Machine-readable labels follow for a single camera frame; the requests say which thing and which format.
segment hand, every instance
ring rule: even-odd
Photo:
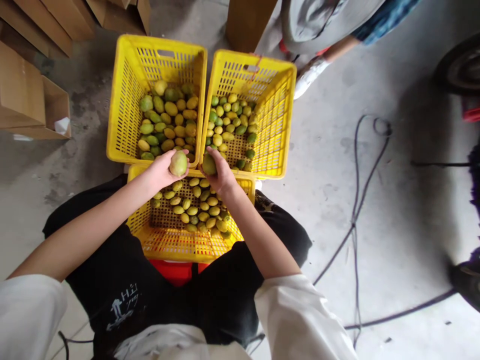
[[[206,150],[215,160],[216,175],[207,175],[201,166],[200,171],[208,179],[213,189],[223,198],[224,194],[240,185],[235,179],[234,173],[230,169],[229,164],[222,155],[220,155],[218,150],[214,150],[210,146],[207,146]]]
[[[177,150],[173,149],[167,151],[162,156],[159,156],[155,159],[155,161],[148,167],[148,169],[144,172],[144,174],[148,174],[150,179],[151,185],[154,187],[155,192],[169,186],[170,184],[176,182],[177,180],[181,180],[185,178],[189,174],[189,164],[190,159],[187,157],[187,164],[186,164],[186,173],[182,176],[175,176],[173,175],[170,170],[170,162],[172,160],[172,156],[177,152]]]

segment paper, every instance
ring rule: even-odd
[[[69,129],[69,125],[70,119],[68,117],[64,117],[61,120],[55,121],[55,131],[60,135],[65,135]]]
[[[32,138],[32,137],[28,137],[28,136],[24,136],[24,135],[20,135],[20,134],[13,134],[13,140],[17,140],[17,141],[32,141],[33,138]]]

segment person's left hand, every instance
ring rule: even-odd
[[[145,173],[148,173],[151,184],[155,188],[155,191],[160,191],[161,189],[171,185],[173,182],[183,179],[189,174],[190,160],[188,158],[186,159],[186,172],[183,176],[175,176],[170,172],[170,162],[172,160],[172,156],[176,152],[177,150],[173,149],[157,157],[145,171]],[[183,150],[183,152],[185,155],[189,153],[188,150]]]

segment white sleeve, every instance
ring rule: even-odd
[[[273,360],[352,360],[347,332],[302,274],[265,280],[255,305]]]
[[[43,360],[67,308],[62,285],[45,275],[0,283],[0,359]]]

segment crate handle hole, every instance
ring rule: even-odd
[[[243,70],[250,71],[252,73],[256,73],[257,71],[260,70],[260,68],[258,66],[255,66],[255,65],[245,64],[245,65],[243,65]]]
[[[168,58],[175,58],[175,53],[173,51],[168,51],[168,50],[157,50],[156,53],[159,56],[165,56]]]

